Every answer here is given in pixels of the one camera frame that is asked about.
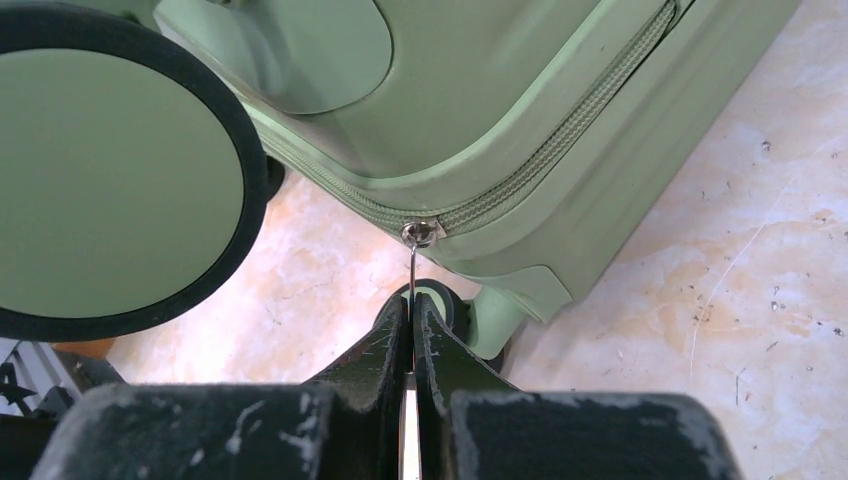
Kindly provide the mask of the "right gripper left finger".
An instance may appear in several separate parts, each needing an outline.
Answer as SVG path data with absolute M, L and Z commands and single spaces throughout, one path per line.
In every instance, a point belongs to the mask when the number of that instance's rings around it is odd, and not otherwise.
M 395 479 L 407 302 L 298 384 L 113 383 L 66 414 L 36 479 Z

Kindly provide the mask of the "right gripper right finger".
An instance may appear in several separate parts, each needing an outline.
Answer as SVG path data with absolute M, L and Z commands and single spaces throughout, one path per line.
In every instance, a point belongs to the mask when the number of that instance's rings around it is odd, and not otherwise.
M 738 479 L 717 420 L 685 395 L 528 392 L 447 328 L 432 299 L 412 315 L 426 479 Z

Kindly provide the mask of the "green suitcase blue lining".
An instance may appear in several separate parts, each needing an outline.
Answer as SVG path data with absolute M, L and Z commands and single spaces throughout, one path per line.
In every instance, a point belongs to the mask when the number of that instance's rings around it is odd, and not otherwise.
M 288 167 L 481 285 L 470 349 L 584 298 L 794 1 L 5 1 L 1 333 L 167 322 Z

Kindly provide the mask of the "silver zipper pull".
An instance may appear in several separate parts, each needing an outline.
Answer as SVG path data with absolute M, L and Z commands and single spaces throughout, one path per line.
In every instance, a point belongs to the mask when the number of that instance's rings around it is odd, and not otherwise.
M 418 252 L 429 248 L 440 238 L 441 226 L 436 219 L 421 219 L 406 223 L 400 231 L 402 243 L 410 251 L 408 319 L 412 323 L 416 297 L 416 268 Z

